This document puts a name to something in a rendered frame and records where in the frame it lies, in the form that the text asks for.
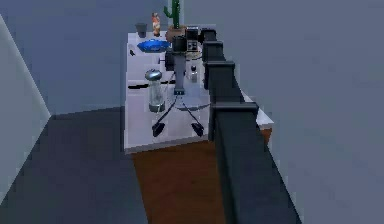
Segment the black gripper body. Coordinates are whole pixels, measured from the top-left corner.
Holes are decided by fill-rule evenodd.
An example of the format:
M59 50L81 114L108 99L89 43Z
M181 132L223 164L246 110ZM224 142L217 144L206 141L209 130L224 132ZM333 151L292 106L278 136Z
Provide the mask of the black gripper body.
M174 36L172 46L166 50L165 67L167 71L173 71L175 75L175 95L183 95L184 76L186 72L187 39L184 35Z

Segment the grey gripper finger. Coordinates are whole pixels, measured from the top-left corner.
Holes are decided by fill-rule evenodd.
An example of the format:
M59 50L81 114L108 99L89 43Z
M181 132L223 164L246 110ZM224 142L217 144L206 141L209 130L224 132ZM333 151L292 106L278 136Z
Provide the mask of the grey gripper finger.
M163 120L168 116L170 111L174 108L176 102L177 102L177 98L174 99L173 103L170 105L170 107L167 109L167 111L152 126L152 134L154 137L158 137L162 133L162 131L165 127Z
M202 137L204 134L204 127L199 122L199 120L192 114L191 110L186 106L184 100L181 100L181 104L183 106L183 110L186 111L193 119L193 123L191 124L192 129L194 132L199 136Z

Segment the large glass shaker silver cap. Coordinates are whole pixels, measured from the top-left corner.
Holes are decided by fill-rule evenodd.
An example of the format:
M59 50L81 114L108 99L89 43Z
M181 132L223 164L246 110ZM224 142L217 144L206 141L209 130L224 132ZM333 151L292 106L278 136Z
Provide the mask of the large glass shaker silver cap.
M150 69L145 73L148 80L149 110L159 113L165 110L165 100L161 86L162 73L157 69Z

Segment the white-topped brown counter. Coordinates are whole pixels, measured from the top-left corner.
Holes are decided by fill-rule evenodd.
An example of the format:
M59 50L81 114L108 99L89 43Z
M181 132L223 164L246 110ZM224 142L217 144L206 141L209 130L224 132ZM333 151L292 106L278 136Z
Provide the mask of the white-topped brown counter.
M157 152L174 146L206 143L209 141L209 118L211 100L209 91L204 88L205 62L203 61L203 47L199 42L200 31L211 27L191 26L186 29L187 39L186 72L184 76L183 95L175 95L175 75L165 67L165 52L144 53L137 45L140 42L158 39L166 40L164 35L155 37L147 32L145 38L137 33L128 36L127 43L127 72L126 72L126 100L125 100L125 130L124 150L132 155L135 169L140 182L140 189L144 200L144 207L151 224L153 213L160 211L159 201L164 196L160 187L164 179L156 170L160 162ZM197 67L197 82L190 80L191 66ZM165 110L154 113L149 110L148 80L145 73L150 69L157 69L162 73L161 86L165 100ZM158 137L152 134L152 126L167 111L174 99L177 102L168 116L163 120L165 127ZM204 134L199 137L191 127L192 117L183 110L181 100L204 127ZM272 120L258 106L256 122L263 132L268 144Z

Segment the blue plate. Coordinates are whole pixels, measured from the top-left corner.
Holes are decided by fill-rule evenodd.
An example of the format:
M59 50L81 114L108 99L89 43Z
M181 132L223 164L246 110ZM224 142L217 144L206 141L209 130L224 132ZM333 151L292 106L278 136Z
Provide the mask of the blue plate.
M164 40L150 39L140 42L137 47L144 53L162 53L170 47L170 43Z

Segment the green cactus in brown pot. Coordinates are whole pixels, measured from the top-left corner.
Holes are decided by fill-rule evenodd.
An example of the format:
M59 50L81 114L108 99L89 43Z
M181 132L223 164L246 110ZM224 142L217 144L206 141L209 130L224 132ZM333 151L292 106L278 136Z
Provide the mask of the green cactus in brown pot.
M180 0L171 0L171 7L163 7L165 16L172 20L172 26L168 27L166 32L166 40L172 42L175 36L182 36L185 34L186 27L180 24Z

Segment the orange figurine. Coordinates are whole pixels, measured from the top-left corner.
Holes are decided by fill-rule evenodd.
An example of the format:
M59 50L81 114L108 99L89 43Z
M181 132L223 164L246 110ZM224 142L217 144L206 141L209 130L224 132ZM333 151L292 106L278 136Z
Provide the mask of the orange figurine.
M153 35L155 37L160 36L161 23L160 18L157 12L152 13L152 27L153 27Z

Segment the grey cup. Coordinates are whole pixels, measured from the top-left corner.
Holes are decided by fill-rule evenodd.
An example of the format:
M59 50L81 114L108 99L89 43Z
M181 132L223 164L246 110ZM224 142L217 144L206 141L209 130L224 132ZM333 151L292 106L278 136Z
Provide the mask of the grey cup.
M136 32L140 38L145 38L147 33L147 24L146 23L136 23L135 24Z

